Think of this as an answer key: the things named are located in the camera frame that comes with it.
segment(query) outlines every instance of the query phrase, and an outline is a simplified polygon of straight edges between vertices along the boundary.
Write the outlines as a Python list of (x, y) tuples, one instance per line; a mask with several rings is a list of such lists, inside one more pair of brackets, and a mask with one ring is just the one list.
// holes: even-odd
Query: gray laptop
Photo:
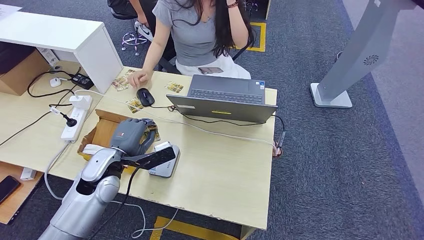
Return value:
[(263, 81), (228, 77), (194, 75), (188, 96), (166, 97), (184, 115), (254, 123), (266, 122), (278, 108), (264, 104)]
[(265, 82), (220, 76), (193, 75), (187, 97), (265, 104)]

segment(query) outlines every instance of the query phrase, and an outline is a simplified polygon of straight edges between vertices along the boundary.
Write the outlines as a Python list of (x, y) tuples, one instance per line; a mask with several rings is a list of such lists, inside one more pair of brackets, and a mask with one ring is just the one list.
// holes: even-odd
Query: speaker grille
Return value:
[(374, 55), (371, 55), (371, 56), (367, 56), (363, 60), (363, 64), (369, 66), (369, 65), (375, 64), (378, 61), (379, 61), (379, 56), (374, 54)]

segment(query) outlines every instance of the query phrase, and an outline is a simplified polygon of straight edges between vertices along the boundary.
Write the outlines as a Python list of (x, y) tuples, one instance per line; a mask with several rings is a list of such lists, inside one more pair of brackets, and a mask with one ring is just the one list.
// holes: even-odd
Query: gray t-shirt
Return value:
[(176, 59), (184, 66), (202, 66), (210, 64), (217, 58), (214, 56), (215, 46), (215, 14), (207, 22), (196, 23), (198, 15), (194, 7), (185, 9), (176, 0), (158, 0), (153, 14), (167, 27), (171, 27), (171, 35), (175, 45)]

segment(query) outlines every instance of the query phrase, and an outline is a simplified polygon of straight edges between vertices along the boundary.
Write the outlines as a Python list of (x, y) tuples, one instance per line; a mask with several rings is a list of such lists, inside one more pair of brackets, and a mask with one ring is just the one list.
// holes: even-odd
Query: power strip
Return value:
[[(85, 100), (89, 103), (89, 106), (91, 105), (93, 99), (91, 96), (81, 96), (84, 97)], [(75, 141), (78, 139), (78, 136), (80, 135), (81, 129), (83, 128), (84, 121), (87, 117), (88, 109), (83, 108), (77, 108), (74, 107), (72, 110), (72, 113), (70, 114), (71, 119), (76, 120), (75, 126), (66, 126), (65, 129), (62, 132), (62, 136), (60, 138), (64, 141), (70, 141), (72, 143), (75, 143)]]

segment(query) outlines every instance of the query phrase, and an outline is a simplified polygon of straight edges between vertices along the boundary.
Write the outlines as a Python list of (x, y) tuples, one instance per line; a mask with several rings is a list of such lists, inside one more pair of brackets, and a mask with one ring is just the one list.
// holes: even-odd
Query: white skirt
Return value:
[(220, 68), (223, 72), (221, 73), (209, 73), (208, 76), (218, 76), (236, 79), (251, 79), (251, 74), (240, 65), (234, 63), (230, 55), (219, 56), (215, 61), (201, 66), (184, 66), (175, 60), (176, 69), (181, 72), (182, 75), (193, 76), (195, 74), (201, 75), (202, 73), (198, 68)]

